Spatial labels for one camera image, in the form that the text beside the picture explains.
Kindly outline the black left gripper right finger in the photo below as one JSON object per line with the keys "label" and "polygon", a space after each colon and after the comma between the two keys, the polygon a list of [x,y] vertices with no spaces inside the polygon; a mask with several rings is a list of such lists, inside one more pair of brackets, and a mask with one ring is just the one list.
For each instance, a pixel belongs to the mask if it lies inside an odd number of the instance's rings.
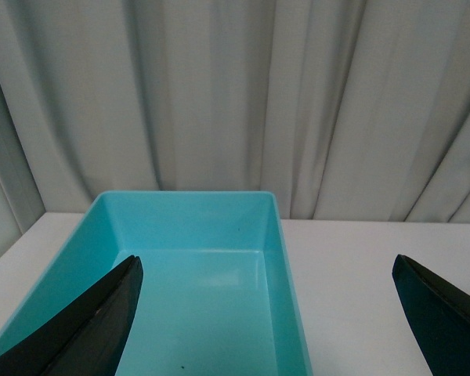
{"label": "black left gripper right finger", "polygon": [[432,374],[470,375],[470,295],[405,255],[392,278]]}

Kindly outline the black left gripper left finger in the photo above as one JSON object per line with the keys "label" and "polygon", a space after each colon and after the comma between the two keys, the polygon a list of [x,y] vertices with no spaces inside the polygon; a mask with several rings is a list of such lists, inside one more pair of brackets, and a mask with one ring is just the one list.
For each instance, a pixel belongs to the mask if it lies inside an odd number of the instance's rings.
{"label": "black left gripper left finger", "polygon": [[131,255],[52,319],[0,355],[0,375],[114,375],[143,282]]}

